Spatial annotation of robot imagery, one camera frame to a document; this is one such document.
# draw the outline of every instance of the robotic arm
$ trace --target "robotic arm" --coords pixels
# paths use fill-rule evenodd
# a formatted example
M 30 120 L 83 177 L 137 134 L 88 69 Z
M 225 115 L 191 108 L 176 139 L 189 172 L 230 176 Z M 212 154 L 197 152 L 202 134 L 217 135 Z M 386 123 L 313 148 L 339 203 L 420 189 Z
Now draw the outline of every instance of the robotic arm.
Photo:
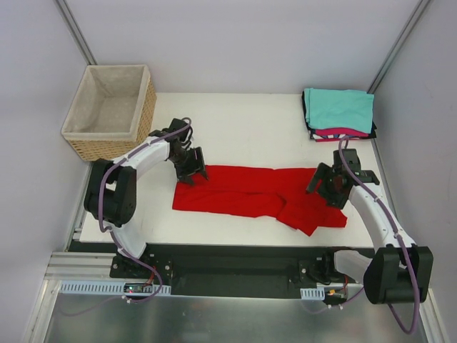
M 363 284 L 371 303 L 414 302 L 412 280 L 398 236 L 411 261 L 420 301 L 426 300 L 433 255 L 428 247 L 416 245 L 382 202 L 379 180 L 371 170 L 362 170 L 355 149 L 334 151 L 333 166 L 320 163 L 306 191 L 317 191 L 327 205 L 339 209 L 349 200 L 361 215 L 373 240 L 374 258 L 369 259 L 354 250 L 340 250 L 334 254 L 333 263 L 337 272 Z
M 99 219 L 99 198 L 103 189 L 102 213 L 104 227 L 109 227 L 121 246 L 135 258 L 146 248 L 146 241 L 136 221 L 136 182 L 159 162 L 173 162 L 179 181 L 192 184 L 191 175 L 206 175 L 202 150 L 191 148 L 192 128 L 180 119 L 173 119 L 168 129 L 149 134 L 143 144 L 112 161 L 99 159 L 92 167 L 84 208 Z M 103 184 L 106 172 L 112 171 Z

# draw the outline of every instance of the gray wall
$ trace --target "gray wall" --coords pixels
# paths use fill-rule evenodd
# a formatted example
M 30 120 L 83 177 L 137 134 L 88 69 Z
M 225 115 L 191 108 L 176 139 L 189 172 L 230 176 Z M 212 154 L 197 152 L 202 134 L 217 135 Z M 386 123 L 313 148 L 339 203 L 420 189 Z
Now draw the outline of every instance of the gray wall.
M 378 145 L 402 225 L 435 256 L 432 287 L 457 342 L 457 1 L 435 0 L 375 96 Z
M 0 342 L 23 337 L 87 165 L 60 135 L 85 63 L 54 3 L 0 10 Z
M 100 64 L 165 92 L 367 89 L 418 0 L 68 0 Z

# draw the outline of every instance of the folded cloth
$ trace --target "folded cloth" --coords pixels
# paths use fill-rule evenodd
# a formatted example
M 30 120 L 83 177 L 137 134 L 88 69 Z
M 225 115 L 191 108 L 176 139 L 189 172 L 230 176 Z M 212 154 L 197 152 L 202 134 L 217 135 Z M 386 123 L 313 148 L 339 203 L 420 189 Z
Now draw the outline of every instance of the folded cloth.
M 364 91 L 307 88 L 306 122 L 312 129 L 346 127 L 371 132 L 374 95 Z
M 209 181 L 193 175 L 195 185 L 179 182 L 173 209 L 232 214 L 243 217 L 269 216 L 311 236 L 317 227 L 345 227 L 347 218 L 328 207 L 306 187 L 315 169 L 267 169 L 245 166 L 207 166 Z
M 306 102 L 305 102 L 305 92 L 301 93 L 301 100 L 302 100 L 301 103 L 303 105 L 303 112 L 304 112 L 305 118 L 306 118 L 306 114 L 308 113 L 308 111 L 307 111 Z M 309 138 L 313 139 L 315 141 L 338 141 L 338 140 L 340 140 L 341 138 L 343 138 L 346 135 L 349 135 L 351 137 L 350 138 L 351 140 L 376 138 L 376 129 L 377 129 L 377 127 L 374 124 L 374 121 L 371 122 L 371 132 L 369 134 L 365 134 L 365 133 L 361 132 L 363 136 L 362 135 L 360 135 L 360 136 L 352 135 L 350 133 L 354 134 L 354 133 L 356 133 L 358 131 L 355 131 L 355 130 L 352 130 L 352 129 L 346 129 L 346 128 L 337 128 L 335 130 L 336 131 L 339 131 L 340 129 L 341 130 L 348 130 L 347 133 L 344 132 L 344 131 L 343 132 L 333 133 L 334 129 L 315 130 L 315 129 L 312 129 L 309 126 L 309 124 L 308 124 L 308 122 L 306 120 L 305 120 L 305 125 L 306 125 L 306 128 L 308 129 L 308 132 L 309 132 Z

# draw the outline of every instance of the stack of folded clothes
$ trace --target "stack of folded clothes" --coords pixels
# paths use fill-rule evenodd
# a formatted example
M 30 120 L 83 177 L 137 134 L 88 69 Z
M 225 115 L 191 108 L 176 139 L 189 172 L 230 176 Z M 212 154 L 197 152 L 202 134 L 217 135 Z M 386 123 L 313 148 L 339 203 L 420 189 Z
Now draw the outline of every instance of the stack of folded clothes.
M 376 138 L 374 95 L 364 91 L 306 88 L 301 98 L 306 128 L 315 141 Z

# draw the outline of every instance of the pink folded cloth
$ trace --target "pink folded cloth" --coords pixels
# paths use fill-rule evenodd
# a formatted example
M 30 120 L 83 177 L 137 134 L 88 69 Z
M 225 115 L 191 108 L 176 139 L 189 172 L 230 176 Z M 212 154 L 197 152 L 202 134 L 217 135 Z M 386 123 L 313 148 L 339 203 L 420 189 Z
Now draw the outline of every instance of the pink folded cloth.
M 347 129 L 346 127 L 335 127 L 333 129 L 324 129 L 324 130 L 316 130 L 316 134 L 319 136 L 328 136 L 331 134 L 347 134 L 350 136 L 357 136 L 357 137 L 367 137 L 368 134 L 360 131 L 356 131 L 353 129 Z

